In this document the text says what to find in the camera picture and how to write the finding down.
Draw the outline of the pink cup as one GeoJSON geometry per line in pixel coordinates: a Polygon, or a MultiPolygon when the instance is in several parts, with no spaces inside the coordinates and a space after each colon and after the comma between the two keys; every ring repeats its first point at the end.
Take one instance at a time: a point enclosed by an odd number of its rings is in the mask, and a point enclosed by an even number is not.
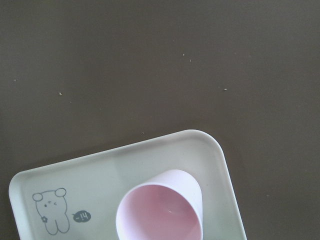
{"type": "Polygon", "coordinates": [[[188,172],[172,169],[133,187],[120,201],[120,240],[201,240],[202,190],[188,172]]]}

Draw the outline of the cream rabbit tray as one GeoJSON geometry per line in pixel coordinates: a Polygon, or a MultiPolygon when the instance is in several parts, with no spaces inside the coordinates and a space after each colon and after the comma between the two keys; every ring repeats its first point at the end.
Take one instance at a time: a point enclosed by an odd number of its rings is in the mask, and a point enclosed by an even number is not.
{"type": "Polygon", "coordinates": [[[212,136],[194,129],[17,173],[8,194],[19,238],[115,240],[122,197],[171,169],[190,173],[200,185],[204,239],[246,239],[223,150],[212,136]],[[49,233],[36,209],[36,199],[57,189],[67,203],[66,233],[49,233]]]}

